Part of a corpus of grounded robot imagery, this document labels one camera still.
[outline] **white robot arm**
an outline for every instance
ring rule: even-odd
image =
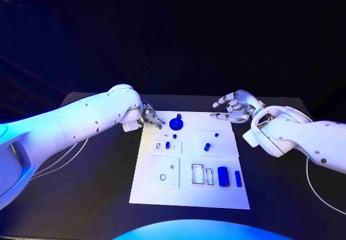
[[[119,84],[40,115],[0,124],[0,209],[17,197],[54,153],[116,123],[128,132],[144,122],[158,128],[164,124],[132,87]]]
[[[213,107],[227,103],[227,113],[210,117],[232,123],[243,123],[250,117],[250,129],[242,135],[247,144],[260,146],[275,157],[298,149],[309,160],[346,174],[346,124],[312,120],[288,106],[265,106],[245,90],[221,97]]]

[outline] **black table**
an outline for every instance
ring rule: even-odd
[[[61,105],[87,95],[70,93]],[[155,110],[194,112],[223,112],[223,106],[211,108],[217,98],[141,96]],[[296,98],[259,99],[268,105],[291,106],[308,114]],[[110,239],[162,221],[204,219],[253,226],[292,239],[344,239],[346,216],[321,203],[308,187],[304,155],[292,150],[281,158],[269,156],[259,146],[252,148],[245,142],[242,134],[247,129],[249,123],[232,125],[250,210],[129,204],[142,131],[123,132],[116,124],[87,140],[77,157],[59,171],[28,183],[0,211],[0,235]],[[346,175],[312,163],[308,171],[320,196],[346,210]]]

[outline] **robotic hand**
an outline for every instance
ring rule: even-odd
[[[144,123],[158,128],[164,124],[125,84],[40,115],[0,124],[0,209],[20,194],[46,159],[116,123],[125,132]]]
[[[288,106],[265,106],[249,92],[237,90],[223,96],[213,107],[227,103],[227,113],[210,117],[230,123],[250,120],[250,129],[242,135],[247,144],[260,146],[276,158],[298,149],[309,160],[346,174],[346,124],[312,120]]]

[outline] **white cable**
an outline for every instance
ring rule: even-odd
[[[67,160],[67,162],[61,165],[61,166],[59,166],[54,170],[51,170],[51,171],[47,171],[47,172],[44,172],[43,174],[40,174],[38,176],[36,176],[36,177],[33,177],[31,179],[30,179],[30,181],[33,180],[33,179],[36,179],[36,178],[38,178],[38,177],[41,177],[43,175],[46,175],[46,174],[50,174],[51,172],[54,172],[56,170],[59,170],[63,166],[66,166],[67,165],[67,163],[73,160],[73,158],[77,156],[77,154],[79,154],[79,152],[82,151],[82,149],[83,149],[83,147],[85,147],[85,144],[86,144],[86,142],[87,142],[87,138],[86,138],[86,140],[85,140],[85,142],[83,142],[83,145],[80,146],[80,149],[79,149],[79,151],[76,152],[76,154],[74,154],[74,156]]]
[[[34,177],[37,174],[40,174],[41,172],[44,172],[61,159],[63,159],[63,157],[67,155],[67,153],[72,151],[72,149],[74,148],[74,146],[76,146],[77,144],[74,144],[73,146],[72,146],[72,148],[66,151],[66,153],[61,155],[61,157],[47,166],[47,167],[44,167],[40,171],[37,171],[31,176]]]
[[[322,201],[322,203],[324,203],[330,208],[333,208],[338,213],[341,213],[341,214],[346,215],[346,213],[344,213],[343,211],[340,211],[337,208],[334,208],[334,207],[321,199],[321,197],[320,197],[318,194],[315,193],[315,190],[314,190],[314,188],[312,188],[312,185],[311,185],[309,179],[308,179],[308,157],[305,158],[305,178],[307,178],[307,182],[308,182],[311,191],[312,191],[312,193],[315,194],[315,196],[318,197],[318,199]]]

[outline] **white board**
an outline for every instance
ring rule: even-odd
[[[129,203],[250,209],[230,123],[211,119],[209,112],[155,111],[155,113],[165,125],[161,130],[152,125],[144,125],[142,128]],[[181,115],[183,128],[174,131],[168,122],[177,114]],[[170,148],[175,143],[177,150],[165,149],[165,142],[170,142]],[[204,151],[206,142],[210,143],[209,151]],[[167,171],[167,174],[172,173],[168,166],[174,159],[178,162],[174,163],[178,164],[177,169],[174,165],[178,174],[174,173],[172,176],[177,176],[178,184],[172,187],[175,184],[168,181],[162,183],[165,180],[160,180],[160,175],[162,171]],[[193,184],[191,164],[201,165],[203,184]],[[229,187],[219,186],[217,167],[227,169]],[[207,185],[206,169],[211,170],[213,185]],[[234,171],[240,174],[240,187],[236,187]]]

